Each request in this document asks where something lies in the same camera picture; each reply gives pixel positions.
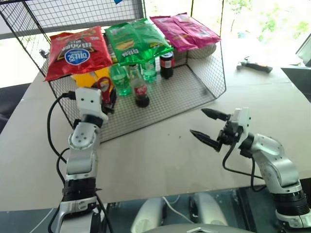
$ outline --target table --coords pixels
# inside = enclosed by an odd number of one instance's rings
[[[227,91],[204,107],[226,113],[249,107],[250,131],[277,138],[300,178],[311,177],[306,163],[311,151],[310,103],[280,69],[265,75],[248,69],[236,73],[232,65],[225,68]],[[36,77],[0,135],[0,211],[56,207],[62,197],[56,156],[46,133],[47,112],[55,98],[42,80]],[[223,126],[197,108],[103,143],[98,154],[97,187],[103,189],[99,196],[103,202],[115,202],[249,186],[249,177],[222,169],[228,148],[217,153],[189,132],[201,130],[216,138]],[[59,106],[51,128],[56,148],[68,147],[72,129]],[[231,156],[229,167],[250,171],[250,160],[238,151]]]

